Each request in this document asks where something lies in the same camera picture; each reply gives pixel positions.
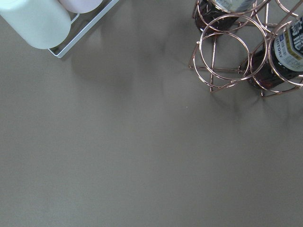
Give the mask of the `white cup holder rack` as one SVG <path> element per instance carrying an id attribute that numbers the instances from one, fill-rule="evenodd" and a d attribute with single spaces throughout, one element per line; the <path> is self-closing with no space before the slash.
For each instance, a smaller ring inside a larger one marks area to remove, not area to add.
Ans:
<path id="1" fill-rule="evenodd" d="M 71 17 L 71 29 L 65 40 L 58 46 L 48 49 L 55 57 L 61 59 L 72 49 L 76 43 L 88 33 L 95 24 L 101 20 L 119 0 L 104 0 L 102 3 L 91 12 L 87 13 L 69 13 Z"/>

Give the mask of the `tea bottle in rack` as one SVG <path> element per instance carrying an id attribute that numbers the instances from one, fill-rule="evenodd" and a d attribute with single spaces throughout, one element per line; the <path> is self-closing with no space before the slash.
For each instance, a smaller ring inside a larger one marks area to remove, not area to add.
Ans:
<path id="1" fill-rule="evenodd" d="M 293 79 L 303 73 L 303 18 L 293 22 L 284 32 L 277 35 L 270 49 L 273 64 L 285 79 Z M 255 78 L 249 78 L 253 87 L 271 89 L 284 81 L 265 63 Z"/>
<path id="2" fill-rule="evenodd" d="M 252 8 L 253 3 L 253 0 L 198 0 L 193 18 L 197 29 L 203 32 L 211 21 L 229 13 L 246 12 Z M 206 34 L 228 30 L 237 19 L 237 17 L 225 17 L 217 20 L 207 29 Z"/>

